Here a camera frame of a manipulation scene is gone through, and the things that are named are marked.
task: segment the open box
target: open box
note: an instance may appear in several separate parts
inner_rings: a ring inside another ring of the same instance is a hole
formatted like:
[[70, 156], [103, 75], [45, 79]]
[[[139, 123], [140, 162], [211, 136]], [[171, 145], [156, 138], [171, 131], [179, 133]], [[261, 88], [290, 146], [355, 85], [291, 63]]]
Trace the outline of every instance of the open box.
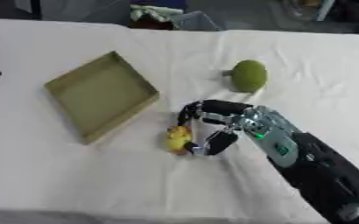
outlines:
[[45, 84], [85, 144], [132, 118], [158, 91], [116, 52]]

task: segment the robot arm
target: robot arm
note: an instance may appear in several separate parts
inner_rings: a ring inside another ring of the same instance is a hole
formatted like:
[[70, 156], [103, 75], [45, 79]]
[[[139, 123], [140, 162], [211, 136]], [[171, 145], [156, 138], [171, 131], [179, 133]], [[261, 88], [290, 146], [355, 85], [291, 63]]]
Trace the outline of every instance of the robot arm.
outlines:
[[243, 131], [317, 212], [331, 223], [359, 224], [359, 170], [317, 137], [300, 131], [277, 111], [227, 101], [198, 101], [179, 114], [179, 126], [192, 119], [224, 125], [202, 146], [188, 142], [187, 151], [216, 155]]

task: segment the green led light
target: green led light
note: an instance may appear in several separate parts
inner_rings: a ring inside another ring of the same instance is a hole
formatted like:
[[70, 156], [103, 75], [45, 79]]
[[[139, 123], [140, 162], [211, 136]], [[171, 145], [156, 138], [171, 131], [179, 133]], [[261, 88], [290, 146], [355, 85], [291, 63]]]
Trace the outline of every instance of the green led light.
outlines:
[[260, 139], [263, 139], [263, 135], [260, 135], [260, 134], [256, 134], [256, 139], [260, 140]]

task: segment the white tablecloth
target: white tablecloth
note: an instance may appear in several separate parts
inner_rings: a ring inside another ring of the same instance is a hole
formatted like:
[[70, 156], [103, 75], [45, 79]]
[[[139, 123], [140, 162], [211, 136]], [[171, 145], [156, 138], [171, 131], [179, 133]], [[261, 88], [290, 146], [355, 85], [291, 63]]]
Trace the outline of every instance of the white tablecloth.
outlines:
[[[89, 146], [43, 85], [109, 51], [160, 100]], [[260, 60], [266, 87], [238, 94], [221, 72]], [[199, 99], [277, 109], [359, 167], [359, 36], [272, 31], [134, 31], [0, 20], [0, 208], [279, 223], [324, 220], [246, 136], [218, 157], [175, 157], [162, 134]], [[202, 135], [215, 127], [202, 126]]]

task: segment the green ball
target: green ball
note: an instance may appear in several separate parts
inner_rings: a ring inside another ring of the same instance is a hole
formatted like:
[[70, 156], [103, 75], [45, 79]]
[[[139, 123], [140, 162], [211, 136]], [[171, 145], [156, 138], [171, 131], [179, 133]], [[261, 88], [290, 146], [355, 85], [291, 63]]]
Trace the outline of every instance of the green ball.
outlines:
[[265, 66], [255, 60], [244, 60], [234, 67], [231, 80], [238, 91], [254, 93], [267, 82], [267, 70]]

